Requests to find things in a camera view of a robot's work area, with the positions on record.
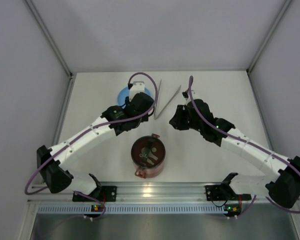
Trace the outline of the grey lid with handle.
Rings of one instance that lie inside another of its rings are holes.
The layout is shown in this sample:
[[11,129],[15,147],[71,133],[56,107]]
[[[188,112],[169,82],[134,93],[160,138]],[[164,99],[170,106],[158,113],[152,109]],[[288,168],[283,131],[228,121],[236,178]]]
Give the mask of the grey lid with handle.
[[164,169],[166,148],[157,134],[138,138],[132,145],[130,155],[136,177],[154,178]]

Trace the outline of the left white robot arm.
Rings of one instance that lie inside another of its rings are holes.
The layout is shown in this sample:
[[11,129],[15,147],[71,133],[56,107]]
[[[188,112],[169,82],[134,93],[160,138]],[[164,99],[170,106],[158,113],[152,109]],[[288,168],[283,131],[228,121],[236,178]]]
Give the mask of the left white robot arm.
[[100,143],[148,121],[148,115],[140,115],[153,105],[154,99],[146,94],[144,82],[134,81],[130,86],[124,106],[110,106],[92,124],[68,140],[37,149],[37,167],[52,194],[68,189],[97,197],[100,182],[93,174],[76,170],[75,162]]

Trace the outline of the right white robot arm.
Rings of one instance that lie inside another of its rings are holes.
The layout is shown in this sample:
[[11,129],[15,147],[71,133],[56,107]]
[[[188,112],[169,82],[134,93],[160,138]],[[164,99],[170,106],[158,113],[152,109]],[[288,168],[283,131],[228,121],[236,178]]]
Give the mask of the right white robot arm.
[[193,90],[182,93],[184,105],[178,105],[169,124],[176,130],[194,130],[204,140],[228,150],[263,174],[228,174],[220,191],[231,199],[237,195],[261,195],[282,209],[291,209],[300,197],[300,157],[289,158],[273,152],[248,138],[231,122],[214,117],[209,105]]

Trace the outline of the long metal tongs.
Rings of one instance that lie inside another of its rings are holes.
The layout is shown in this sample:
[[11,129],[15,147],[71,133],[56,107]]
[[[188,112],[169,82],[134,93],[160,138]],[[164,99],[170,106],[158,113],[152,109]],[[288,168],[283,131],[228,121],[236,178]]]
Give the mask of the long metal tongs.
[[181,91],[181,87],[181,84],[173,86],[169,82],[165,82],[162,78],[160,79],[158,86],[158,99],[154,107],[154,120],[158,120],[163,115],[169,104]]

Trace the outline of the red lid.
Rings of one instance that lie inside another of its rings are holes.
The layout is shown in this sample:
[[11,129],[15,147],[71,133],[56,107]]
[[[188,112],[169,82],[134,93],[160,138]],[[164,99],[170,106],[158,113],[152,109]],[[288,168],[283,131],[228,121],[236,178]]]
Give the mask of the red lid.
[[158,160],[155,164],[164,161],[166,156],[164,144],[158,138],[151,136],[141,137],[134,142],[131,148],[132,161],[145,167],[153,166],[145,161],[142,161],[140,158],[140,154],[145,153],[146,149],[151,149],[152,153],[158,157]]

